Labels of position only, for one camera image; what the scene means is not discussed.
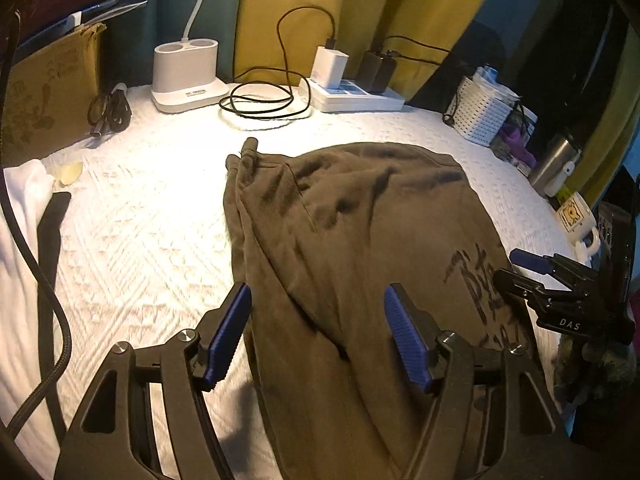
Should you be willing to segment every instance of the white power strip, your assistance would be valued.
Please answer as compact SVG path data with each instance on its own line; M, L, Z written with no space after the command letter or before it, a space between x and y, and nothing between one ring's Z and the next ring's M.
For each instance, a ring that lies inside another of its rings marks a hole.
M342 80L335 89L322 88L307 79L311 87L311 105L321 112L398 112L404 105L404 98L387 88L382 94L370 94L353 81ZM306 103L309 96L306 83L300 80L298 94Z

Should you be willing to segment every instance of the black cable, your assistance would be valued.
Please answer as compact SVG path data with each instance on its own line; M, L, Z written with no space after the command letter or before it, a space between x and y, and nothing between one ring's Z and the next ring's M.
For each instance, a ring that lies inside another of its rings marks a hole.
M433 46L433 45L429 45L429 44L426 44L426 43L421 43L420 41L416 41L416 40L414 40L414 39L412 39L412 38L409 38L409 37L407 37L407 36L398 36L398 35L396 35L396 36L387 36L387 37L385 38L385 41L386 41L386 40L392 40L393 38L399 38L400 40L407 40L407 41L411 41L412 43L418 44L418 45L423 46L423 47L425 47L425 48L432 48L433 50L439 50L439 51L441 51L441 52L447 52L447 53L449 53L449 52L450 52L450 51L449 51L449 50L447 50L446 48L442 48L442 47L440 47L440 46Z
M408 59L409 61L418 61L420 63L426 63L429 65L440 66L440 63L437 61L432 61L430 59L422 59L421 57L409 57L404 54L400 54L397 50L387 50L386 54L392 57L400 57L402 59Z
M454 116L456 115L456 112L458 111L458 106L460 105L460 87L456 88L455 99L456 99L456 102L453 105L453 110L451 111L451 113L442 115L442 122L450 127L453 127L454 124L456 124L456 120Z
M27 241L24 239L24 235L20 230L20 225L15 218L14 210L9 200L9 190L4 179L4 169L2 168L2 113L4 111L4 102L6 99L6 90L9 83L9 73L11 72L11 66L14 62L15 51L18 47L18 40L20 38L20 12L17 10L14 12L14 16L11 20L9 29L9 41L4 56L4 62L2 64L2 70L0 72L0 206L2 208L2 214L6 221L7 227L11 236L14 238L15 245L18 247L20 254L27 263L29 270L33 274L34 278L41 286L42 291L49 301L54 314L58 318L60 325L60 331L62 332L62 353L60 358L56 362L50 373L40 381L40 384L35 390L31 392L29 397L23 402L12 417L11 421L7 425L7 431L12 439L15 440L16 436L20 433L20 430L24 426L24 423L31 416L31 413L40 405L42 400L47 395L50 388L54 388L56 382L60 376L64 373L66 366L71 359L71 330L69 329L69 323L66 319L65 312L62 309L62 305L56 297L52 286L45 277L44 273L40 269L40 266L31 253Z
M253 72L254 70L270 70L272 72L284 72L286 77L287 77L287 85L285 87L281 86L281 85L277 85L275 83L271 83L268 81L262 81L262 80L252 80L252 81L248 81L246 83L240 83L238 86L236 86L235 88L232 89L231 93L228 96L223 97L222 99L220 99L220 102L218 103L220 105L220 108L223 109L224 111L227 112L231 112L235 115L237 115L238 117L242 117L245 119L258 119L258 120L277 120L277 119L287 119L290 117L295 117L297 115L303 114L304 112L306 112L309 107L311 106L311 86L309 85L309 81L306 79L306 76L302 75L300 72L296 72L295 70L290 70L289 69L289 59L287 59L287 51L284 47L284 42L282 41L282 35L280 33L280 25L282 24L283 20L289 16L292 12L296 12L297 10L301 10L301 9L313 9L313 10L320 10L321 12L324 12L329 19L331 20L331 36L329 37L329 39L326 41L325 47L327 48L333 48L335 45L335 20L333 15L326 10L323 7L319 7L319 6L300 6L300 7L294 7L293 9L289 9L287 12L285 12L280 19L278 20L278 23L276 24L276 35L278 37L278 42L280 43L280 48L282 50L282 59L284 61L284 68L274 68L274 67L269 67L269 66L253 66L247 70L245 70L244 72L242 72L239 75L236 75L234 77L234 82L238 79L240 79L241 77L247 75L249 72ZM291 88L291 79L290 79L290 74L294 74L294 75L298 75L300 76L306 83L306 89L307 89L307 95L308 95L308 100L306 102L306 105L304 108L302 108L302 110L298 110L295 112L289 112L286 114L280 114L277 116L266 116L266 117L261 117L265 114L273 114L276 112L279 112L281 110L284 110L287 106L289 106L290 104L292 104L292 102L295 99L295 96L293 94L293 90ZM239 89L247 86L247 85L252 85L252 84L266 84L268 86L272 86L274 88L277 88L278 90L281 90L282 92L284 92L285 97L282 98L256 98L256 97L251 97L248 95L238 95L238 91ZM268 108L267 110L239 110L236 107L236 103L260 103L260 104L277 104L279 106L275 107L275 108Z

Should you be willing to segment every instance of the white basket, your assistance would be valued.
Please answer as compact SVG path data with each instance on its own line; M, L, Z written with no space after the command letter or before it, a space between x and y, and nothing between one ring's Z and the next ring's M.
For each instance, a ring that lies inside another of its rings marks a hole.
M512 108L487 94L471 79L462 79L458 88L458 109L453 115L456 131L481 146L488 146L504 124ZM452 113L456 104L453 97L447 114Z

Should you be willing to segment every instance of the white charger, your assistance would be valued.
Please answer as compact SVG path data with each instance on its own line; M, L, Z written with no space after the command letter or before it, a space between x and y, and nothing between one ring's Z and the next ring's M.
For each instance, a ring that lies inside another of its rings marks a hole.
M348 59L349 56L339 50L319 46L311 69L311 81L318 83L322 88L338 88Z

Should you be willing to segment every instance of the mattress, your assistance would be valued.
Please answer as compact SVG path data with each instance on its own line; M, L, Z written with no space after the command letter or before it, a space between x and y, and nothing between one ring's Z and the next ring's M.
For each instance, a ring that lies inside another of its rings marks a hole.
M238 153L248 136L257 137L263 153L290 156L360 141L406 142L448 153L465 170L507 253L522 248L574 257L552 209L525 177L487 148L460 137L435 112L411 107L393 113L311 111L302 120L264 122L242 120L217 107L161 114L149 87L130 89L128 97L133 115L126 131L83 140L43 160L50 171L77 160L84 164L68 188L73 198L62 225L56 282L74 337L71 362L58 383L67 424L114 342L161 344L195 326L231 288L222 208L225 158ZM542 281L558 286L546 276ZM530 315L535 323L533 311ZM60 348L57 327L54 335ZM550 387L559 337L536 327L536 338ZM226 379L205 398L236 478L281 478L242 343ZM152 391L152 406L162 469L178 478L159 386ZM43 438L57 448L52 433ZM52 474L54 464L39 469Z

